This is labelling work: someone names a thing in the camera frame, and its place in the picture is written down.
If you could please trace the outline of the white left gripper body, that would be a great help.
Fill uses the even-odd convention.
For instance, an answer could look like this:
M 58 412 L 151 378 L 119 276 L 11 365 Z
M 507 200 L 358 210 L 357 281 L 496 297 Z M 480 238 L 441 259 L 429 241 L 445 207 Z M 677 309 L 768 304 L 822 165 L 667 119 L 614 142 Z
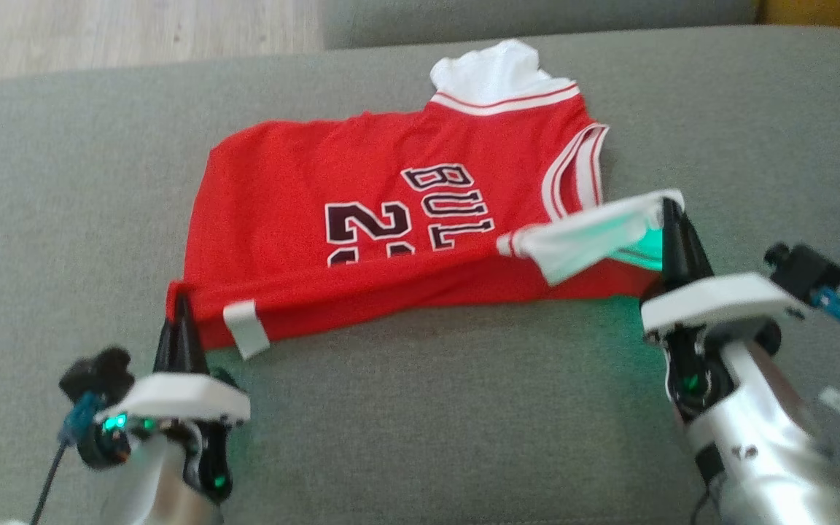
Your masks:
M 116 402 L 96 401 L 90 424 L 77 439 L 87 466 L 104 470 L 134 461 L 151 438 L 184 452 L 174 475 L 213 504 L 233 490 L 228 439 L 250 419 L 251 402 L 229 373 L 150 373 Z

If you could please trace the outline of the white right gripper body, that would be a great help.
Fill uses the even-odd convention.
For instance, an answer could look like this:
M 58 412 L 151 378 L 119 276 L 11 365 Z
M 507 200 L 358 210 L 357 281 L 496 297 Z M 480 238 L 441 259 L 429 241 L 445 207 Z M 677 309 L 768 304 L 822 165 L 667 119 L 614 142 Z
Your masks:
M 664 352 L 664 388 L 681 421 L 693 421 L 734 390 L 721 350 L 754 343 L 804 304 L 759 273 L 705 278 L 641 306 L 645 340 Z

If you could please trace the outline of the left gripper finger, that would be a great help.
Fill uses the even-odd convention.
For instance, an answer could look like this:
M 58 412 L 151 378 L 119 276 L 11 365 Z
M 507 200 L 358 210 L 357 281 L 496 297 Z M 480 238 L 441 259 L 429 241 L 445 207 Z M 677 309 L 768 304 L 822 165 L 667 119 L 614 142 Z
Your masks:
M 166 319 L 161 326 L 159 343 L 155 353 L 153 371 L 183 373 L 187 371 L 187 361 L 183 353 L 183 318 L 184 306 L 182 293 L 174 296 L 174 317 Z
M 201 346 L 190 299 L 186 295 L 183 295 L 183 371 L 209 375 L 206 352 Z

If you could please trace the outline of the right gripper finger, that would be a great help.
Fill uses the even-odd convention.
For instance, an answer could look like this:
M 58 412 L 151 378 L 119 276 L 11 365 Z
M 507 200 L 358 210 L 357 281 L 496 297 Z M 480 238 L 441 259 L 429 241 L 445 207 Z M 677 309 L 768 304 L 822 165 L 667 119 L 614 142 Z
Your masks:
M 680 288 L 714 275 L 696 227 L 681 206 L 674 205 L 674 286 Z
M 677 201 L 671 198 L 663 199 L 662 280 L 664 290 L 667 292 L 672 292 L 684 285 L 684 246 L 683 229 L 681 229 L 683 215 L 683 208 Z

